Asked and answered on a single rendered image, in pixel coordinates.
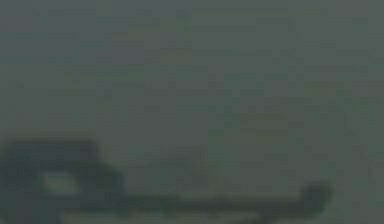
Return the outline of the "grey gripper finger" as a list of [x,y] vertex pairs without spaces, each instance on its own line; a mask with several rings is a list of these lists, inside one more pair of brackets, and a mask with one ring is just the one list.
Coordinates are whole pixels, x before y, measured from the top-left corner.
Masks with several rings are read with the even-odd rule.
[[252,212],[263,218],[311,217],[321,213],[333,196],[327,183],[305,185],[297,198],[207,198],[187,200],[178,197],[138,197],[129,199],[129,208],[136,211],[160,212]]

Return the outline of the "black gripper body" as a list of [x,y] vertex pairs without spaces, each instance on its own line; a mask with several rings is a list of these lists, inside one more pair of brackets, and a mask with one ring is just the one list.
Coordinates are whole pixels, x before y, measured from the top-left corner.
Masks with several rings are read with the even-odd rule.
[[125,185],[122,173],[104,163],[94,163],[87,170],[87,196],[95,208],[127,216],[122,199]]

